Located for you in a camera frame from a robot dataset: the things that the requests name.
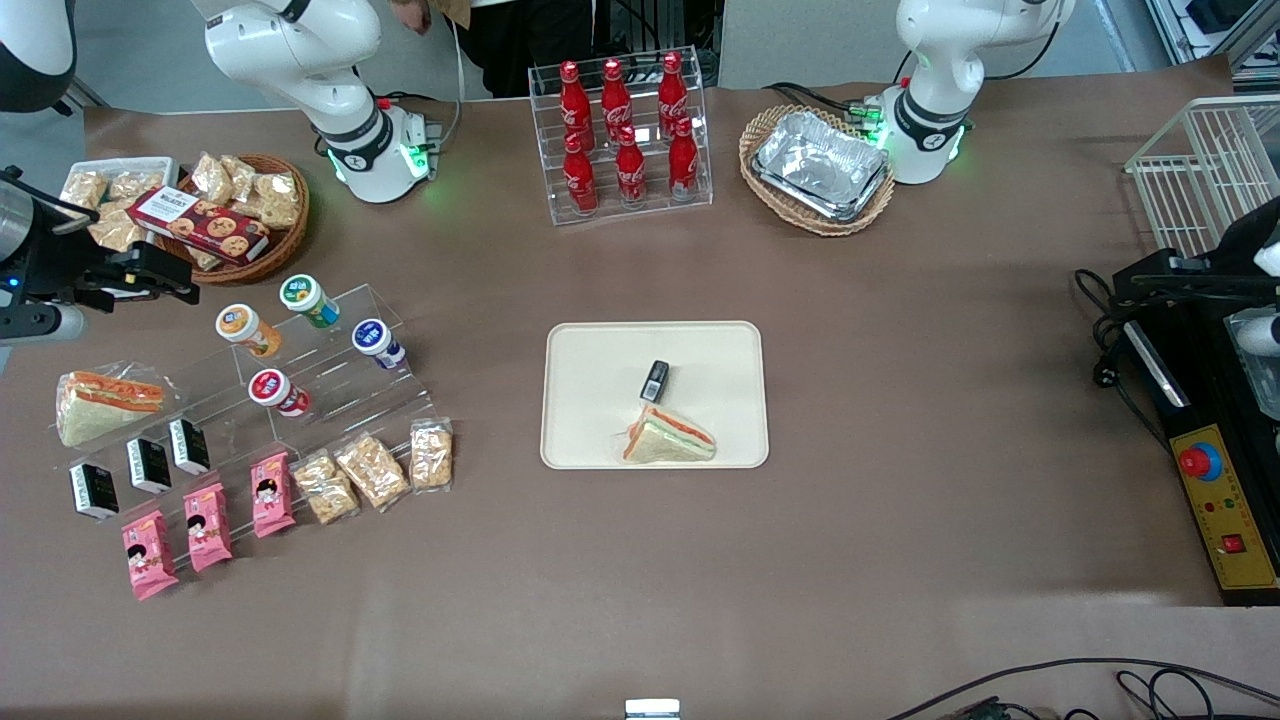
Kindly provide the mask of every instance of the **yellow control panel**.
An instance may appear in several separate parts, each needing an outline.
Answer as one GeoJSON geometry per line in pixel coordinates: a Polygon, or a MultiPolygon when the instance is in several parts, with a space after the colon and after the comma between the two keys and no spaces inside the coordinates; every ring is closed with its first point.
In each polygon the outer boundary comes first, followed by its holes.
{"type": "Polygon", "coordinates": [[[1169,445],[1219,585],[1222,589],[1277,587],[1275,569],[1217,425],[1175,437],[1169,445]]]}

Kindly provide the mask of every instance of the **emergency stop button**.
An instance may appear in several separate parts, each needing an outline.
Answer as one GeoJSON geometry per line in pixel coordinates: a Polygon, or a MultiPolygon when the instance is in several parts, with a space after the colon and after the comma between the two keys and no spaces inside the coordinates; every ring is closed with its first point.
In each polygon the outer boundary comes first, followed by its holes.
{"type": "Polygon", "coordinates": [[[1188,475],[1210,483],[1222,475],[1222,456],[1212,445],[1197,442],[1178,454],[1178,466],[1188,475]]]}

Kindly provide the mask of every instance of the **gray floor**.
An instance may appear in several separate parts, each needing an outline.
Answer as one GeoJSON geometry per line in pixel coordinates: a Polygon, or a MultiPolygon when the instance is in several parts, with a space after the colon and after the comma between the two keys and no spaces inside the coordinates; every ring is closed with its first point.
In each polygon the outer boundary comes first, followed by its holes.
{"type": "MultiPolygon", "coordinates": [[[[204,20],[230,0],[79,0],[76,23],[79,77],[108,104],[148,113],[244,110],[285,106],[276,97],[232,82],[209,59],[204,20]]],[[[376,92],[404,90],[457,97],[452,36],[442,24],[419,37],[372,0],[383,20],[378,54],[361,63],[376,92]]],[[[760,87],[780,79],[805,85],[884,81],[904,49],[893,31],[897,0],[732,0],[724,17],[721,85],[760,87]]],[[[1037,45],[986,55],[991,73],[1018,68],[1037,45]]],[[[1152,69],[1166,64],[1155,27],[1137,0],[1076,0],[1071,19],[1032,74],[1087,74],[1152,69]]],[[[486,97],[470,61],[466,96],[486,97]]],[[[0,115],[0,167],[17,164],[29,182],[58,190],[83,159],[79,115],[52,110],[0,115]]]]}

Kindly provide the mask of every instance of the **foil container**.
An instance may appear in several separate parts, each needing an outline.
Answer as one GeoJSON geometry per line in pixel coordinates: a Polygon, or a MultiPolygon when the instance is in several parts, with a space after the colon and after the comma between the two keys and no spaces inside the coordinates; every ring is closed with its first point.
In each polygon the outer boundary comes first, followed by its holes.
{"type": "Polygon", "coordinates": [[[849,223],[888,177],[888,155],[814,113],[790,113],[756,150],[751,170],[824,218],[849,223]]]}

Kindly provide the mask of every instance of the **wicker basket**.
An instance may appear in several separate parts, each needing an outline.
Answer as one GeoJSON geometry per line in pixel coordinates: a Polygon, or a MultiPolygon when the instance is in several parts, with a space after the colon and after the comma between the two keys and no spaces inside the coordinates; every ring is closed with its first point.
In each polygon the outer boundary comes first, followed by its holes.
{"type": "MultiPolygon", "coordinates": [[[[298,222],[289,229],[271,231],[270,247],[268,247],[266,252],[261,258],[253,260],[248,265],[237,266],[232,264],[223,264],[207,273],[193,266],[191,279],[201,284],[257,282],[284,266],[289,258],[292,258],[293,254],[298,251],[298,247],[302,246],[302,238],[307,233],[307,213],[311,210],[311,200],[310,193],[307,192],[307,182],[303,179],[302,173],[300,173],[298,169],[291,163],[274,155],[241,155],[239,159],[262,174],[293,174],[293,186],[298,191],[298,222]]],[[[178,184],[178,190],[192,195],[196,193],[196,186],[191,181],[191,176],[187,176],[187,178],[178,184]]],[[[191,258],[191,255],[187,254],[187,247],[177,240],[168,237],[156,237],[156,240],[160,242],[161,247],[169,252],[173,252],[179,258],[191,258]]]]}
{"type": "Polygon", "coordinates": [[[751,192],[763,200],[764,204],[777,213],[780,218],[792,225],[824,237],[854,234],[855,232],[872,224],[872,220],[874,220],[884,210],[884,206],[888,205],[890,197],[893,196],[892,173],[884,178],[884,182],[881,183],[876,195],[873,195],[867,202],[867,206],[863,208],[858,219],[852,223],[835,223],[822,217],[817,210],[803,205],[790,195],[765,183],[751,172],[751,155],[755,155],[755,151],[764,145],[764,141],[773,133],[773,128],[777,127],[778,120],[781,120],[783,115],[804,110],[817,114],[836,129],[850,135],[855,133],[852,126],[836,115],[827,113],[826,110],[817,110],[803,105],[778,105],[777,108],[772,108],[756,115],[754,120],[748,123],[746,129],[742,131],[742,137],[737,141],[739,169],[742,172],[742,178],[746,179],[746,184],[751,188],[751,192]]]}

